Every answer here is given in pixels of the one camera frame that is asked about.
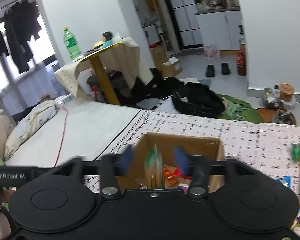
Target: screw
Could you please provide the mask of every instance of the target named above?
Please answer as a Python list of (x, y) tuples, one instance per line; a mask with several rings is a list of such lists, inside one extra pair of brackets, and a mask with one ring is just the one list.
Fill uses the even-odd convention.
[(118, 192), (118, 189), (115, 187), (105, 187), (102, 189), (102, 193), (105, 195), (114, 195)]
[(206, 190), (203, 187), (193, 187), (190, 189), (190, 193), (192, 195), (203, 195), (204, 193), (206, 193)]
[(150, 197), (159, 197), (159, 194), (158, 193), (151, 193)]

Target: sliding door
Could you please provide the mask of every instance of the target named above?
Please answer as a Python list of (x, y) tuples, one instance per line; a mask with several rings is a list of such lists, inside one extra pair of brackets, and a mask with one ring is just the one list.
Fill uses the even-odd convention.
[(165, 0), (180, 49), (202, 47), (195, 0)]

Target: pair of shoes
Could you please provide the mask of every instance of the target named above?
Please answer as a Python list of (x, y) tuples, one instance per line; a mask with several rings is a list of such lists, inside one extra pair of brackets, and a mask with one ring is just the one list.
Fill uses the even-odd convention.
[[(221, 70), (222, 75), (231, 74), (231, 71), (229, 69), (229, 65), (227, 63), (222, 63), (221, 67), (222, 67), (222, 70)], [(216, 73), (215, 73), (215, 70), (214, 70), (214, 66), (213, 65), (208, 65), (207, 72), (206, 72), (206, 77), (214, 77), (215, 75), (216, 75)]]

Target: cardboard box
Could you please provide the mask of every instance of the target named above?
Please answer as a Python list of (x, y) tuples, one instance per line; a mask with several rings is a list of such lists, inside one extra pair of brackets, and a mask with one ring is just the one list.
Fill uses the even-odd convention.
[(180, 60), (175, 58), (174, 61), (168, 61), (163, 64), (162, 66), (162, 77), (175, 77), (176, 75), (180, 74), (182, 72), (182, 65)]
[[(163, 163), (168, 166), (176, 167), (173, 148), (181, 146), (187, 153), (195, 155), (205, 155), (214, 160), (223, 161), (224, 151), (223, 143), (219, 138), (202, 138), (182, 135), (170, 135), (160, 133), (147, 133), (143, 135), (133, 148), (133, 160), (124, 177), (117, 177), (121, 192), (126, 188), (140, 188), (136, 179), (145, 178), (144, 161), (150, 154), (151, 147), (157, 144)], [(224, 184), (223, 176), (211, 176), (209, 192), (216, 191)]]
[(158, 45), (155, 48), (150, 49), (150, 51), (155, 67), (162, 71), (163, 64), (169, 60), (166, 53), (164, 52), (163, 46)]

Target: blue wrapper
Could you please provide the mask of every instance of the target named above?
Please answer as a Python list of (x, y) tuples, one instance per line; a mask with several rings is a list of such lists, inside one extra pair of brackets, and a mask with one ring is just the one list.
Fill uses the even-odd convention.
[(278, 178), (275, 181), (277, 182), (281, 182), (283, 185), (285, 185), (286, 187), (290, 188), (291, 185), (291, 176), (284, 176), (283, 178)]

